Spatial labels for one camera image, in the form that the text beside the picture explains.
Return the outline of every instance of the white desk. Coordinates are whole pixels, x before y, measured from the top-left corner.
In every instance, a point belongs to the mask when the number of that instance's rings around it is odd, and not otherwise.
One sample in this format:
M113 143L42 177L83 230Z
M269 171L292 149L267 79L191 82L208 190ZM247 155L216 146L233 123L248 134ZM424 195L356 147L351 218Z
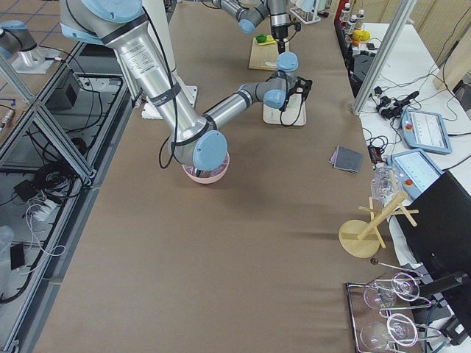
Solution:
M387 28L388 24L365 24L365 29L371 32L372 38L382 39L386 33ZM395 84L388 81L388 79L395 82L396 84L412 82L418 77L427 75L429 72L437 74L438 68L428 53L424 43L417 34L415 28L408 24L402 31L400 38L394 47L394 50L389 56L376 86L381 86L382 88L395 86ZM391 98L399 97L401 95L408 95L415 90L419 90L420 95L417 97L417 101L421 101L423 99L432 97L439 92L433 85L433 76L428 77L425 83L424 81L425 79L421 79L404 88L389 88L385 94ZM447 91L438 93L432 99L422 102L421 110L440 113L445 119L456 119L455 121L445 121L448 134L471 132L471 120L468 118L461 105L455 99L452 99L448 103L450 108L453 109L453 111L456 113L457 117L455 117L455 115L447 107L447 102L451 97L452 96ZM364 107L364 112L366 113L360 114L362 126L371 131L373 136L385 135L388 137L389 142L394 142L395 132L389 126L389 121L382 118L378 113L370 113L375 112L375 108L376 104L372 99L370 99ZM370 138L367 131L364 131L364 135L365 138ZM453 152L451 154L428 154L440 168L450 167L460 162L471 153L471 135L450 139L453 147ZM408 147L406 143L402 141L399 142L396 146L388 146L386 148L385 154L399 153L407 149ZM467 192L471 193L471 159L467 160L460 166L451 169L451 171L456 179L467 190ZM399 225L397 224L394 217L389 224L389 228L400 264L404 265L406 263L416 263L417 261L412 256L412 253L410 253L408 250L402 230L399 228ZM444 320L436 321L433 323L433 326L436 325L436 327L440 327L443 325L443 323ZM432 346L436 348L441 343L441 341L432 340L431 343ZM471 338L466 339L465 342L460 346L444 347L441 352L471 352Z

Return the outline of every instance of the blue joint cap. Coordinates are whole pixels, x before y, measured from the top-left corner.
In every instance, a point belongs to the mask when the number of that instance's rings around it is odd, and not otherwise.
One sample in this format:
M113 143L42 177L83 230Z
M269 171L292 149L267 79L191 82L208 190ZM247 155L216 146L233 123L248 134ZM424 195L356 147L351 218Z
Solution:
M226 154L226 138L221 132L211 130L196 142L193 151L193 163L199 170L212 171L224 162Z
M0 55L4 57L6 60L9 60L12 57L12 53L10 53L5 48L0 47Z
M285 51L278 55L277 68L285 72L291 72L298 68L297 56L295 53Z
M263 96L263 103L270 108L280 109L285 102L286 93L284 90L268 90Z
M96 44L99 46L103 45L102 40L95 35L91 35L87 32L79 31L72 27L66 26L62 22L60 23L60 27L62 28L62 34L64 37L70 38L72 40L78 40L79 42Z
M238 23L238 27L246 35L249 35L253 31L255 31L254 24L252 22L250 22L249 20L246 20L246 19L240 20L239 23Z
M19 20L9 20L9 21L5 21L5 22L2 22L0 24L0 27L3 28L3 29L9 29L9 30L21 30L21 29L27 29L26 25L19 21Z
M94 14L106 21L124 24L139 17L142 0L82 0Z

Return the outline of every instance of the computer monitor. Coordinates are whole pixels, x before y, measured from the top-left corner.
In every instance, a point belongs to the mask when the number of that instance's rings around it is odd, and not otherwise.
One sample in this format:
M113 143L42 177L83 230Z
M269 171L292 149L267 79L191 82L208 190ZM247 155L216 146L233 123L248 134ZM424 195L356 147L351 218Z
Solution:
M417 227L397 221L417 261L434 280L457 271L471 276L471 196L446 171L408 207L418 209ZM442 292L464 330L471 335L471 284Z

